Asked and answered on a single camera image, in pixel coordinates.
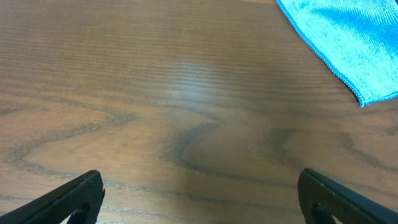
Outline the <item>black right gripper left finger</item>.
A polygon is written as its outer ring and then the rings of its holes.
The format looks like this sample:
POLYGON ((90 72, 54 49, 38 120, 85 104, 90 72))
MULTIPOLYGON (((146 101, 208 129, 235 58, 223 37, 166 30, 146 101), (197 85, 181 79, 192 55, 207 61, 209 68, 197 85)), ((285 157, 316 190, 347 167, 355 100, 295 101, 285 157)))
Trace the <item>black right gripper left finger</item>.
POLYGON ((1 224, 95 224, 105 189, 98 170, 90 170, 51 192, 1 216, 1 224))

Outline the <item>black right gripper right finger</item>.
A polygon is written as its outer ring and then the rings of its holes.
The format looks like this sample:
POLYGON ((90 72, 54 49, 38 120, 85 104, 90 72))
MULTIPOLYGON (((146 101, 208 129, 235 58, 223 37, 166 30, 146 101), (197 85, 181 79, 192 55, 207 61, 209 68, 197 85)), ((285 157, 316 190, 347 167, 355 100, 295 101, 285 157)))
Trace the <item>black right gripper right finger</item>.
POLYGON ((301 171, 298 200, 306 224, 395 224, 394 212, 313 169, 301 171))

